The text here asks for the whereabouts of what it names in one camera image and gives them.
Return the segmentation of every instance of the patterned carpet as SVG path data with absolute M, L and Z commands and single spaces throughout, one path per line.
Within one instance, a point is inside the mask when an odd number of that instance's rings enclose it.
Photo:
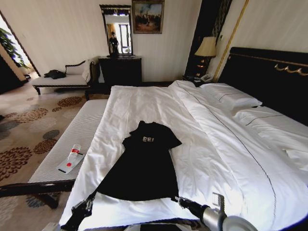
M 29 84 L 0 95 L 0 185 L 26 183 L 86 102 L 84 90 L 41 89 Z M 91 99 L 108 98 L 93 95 Z M 50 209 L 32 196 L 0 198 L 0 230 L 41 231 L 58 222 L 69 193 L 55 193 Z

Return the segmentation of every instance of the telephone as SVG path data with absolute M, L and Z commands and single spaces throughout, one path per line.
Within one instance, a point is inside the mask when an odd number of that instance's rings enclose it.
M 204 83 L 209 83 L 212 81 L 213 77 L 210 77 L 209 74 L 206 74 L 204 76 L 202 76 L 200 79 L 204 82 Z

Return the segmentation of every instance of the gold wall trim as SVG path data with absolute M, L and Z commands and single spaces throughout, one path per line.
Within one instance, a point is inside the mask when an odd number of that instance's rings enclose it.
M 229 38 L 228 44 L 227 44 L 227 46 L 226 46 L 226 48 L 225 48 L 225 51 L 224 51 L 224 53 L 223 53 L 223 55 L 222 55 L 222 57 L 221 57 L 221 59 L 220 59 L 220 62 L 219 62 L 219 64 L 218 64 L 218 67 L 217 67 L 216 72 L 215 72 L 215 74 L 214 74 L 213 82 L 217 82 L 217 80 L 218 80 L 218 79 L 217 79 L 217 78 L 218 78 L 218 77 L 217 77 L 218 72 L 219 72 L 220 67 L 221 67 L 221 65 L 222 65 L 222 62 L 223 62 L 223 60 L 224 60 L 224 58 L 225 58 L 225 56 L 226 56 L 226 54 L 227 54 L 227 52 L 228 52 L 228 50 L 229 50 L 229 46 L 230 46 L 230 44 L 231 44 L 231 42 L 232 42 L 232 40 L 233 40 L 233 37 L 234 37 L 235 32 L 236 32 L 236 30 L 237 30 L 237 27 L 239 26 L 239 23 L 240 23 L 240 21 L 241 21 L 241 19 L 242 19 L 242 16 L 243 16 L 243 14 L 244 14 L 244 12 L 245 12 L 245 9 L 246 9 L 246 6 L 248 5 L 248 3 L 249 3 L 249 0 L 246 0 L 245 3 L 244 3 L 243 8 L 242 8 L 242 10 L 241 10 L 241 13 L 240 13 L 240 15 L 239 15 L 239 17 L 238 17 L 238 19 L 237 19 L 237 21 L 236 21 L 236 24 L 235 24 L 235 26 L 234 26 L 234 28 L 233 28 L 232 34 L 231 34 L 231 36 L 230 36 L 230 38 Z
M 242 57 L 253 58 L 253 59 L 261 59 L 261 60 L 266 60 L 266 61 L 272 61 L 272 62 L 277 62 L 277 63 L 282 63 L 282 64 L 290 64 L 290 65 L 308 67 L 308 64 L 293 63 L 293 62 L 288 62 L 288 61 L 283 61 L 283 60 L 268 59 L 268 58 L 262 58 L 262 57 L 251 56 L 251 55 L 245 55 L 245 54 L 235 54 L 235 53 L 230 53 L 230 54 L 231 54 L 231 55 L 242 56 Z

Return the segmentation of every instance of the metal cylinder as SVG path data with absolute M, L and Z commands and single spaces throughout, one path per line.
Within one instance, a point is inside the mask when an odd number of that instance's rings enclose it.
M 225 213 L 219 212 L 219 210 L 214 210 L 210 207 L 206 208 L 203 213 L 202 222 L 211 230 L 211 231 L 222 231 L 222 223 L 226 218 Z

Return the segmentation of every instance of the nightstand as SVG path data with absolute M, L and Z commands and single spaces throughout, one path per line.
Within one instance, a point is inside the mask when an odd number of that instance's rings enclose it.
M 183 80 L 192 82 L 196 87 L 206 84 L 202 80 L 196 81 L 194 76 L 183 76 Z

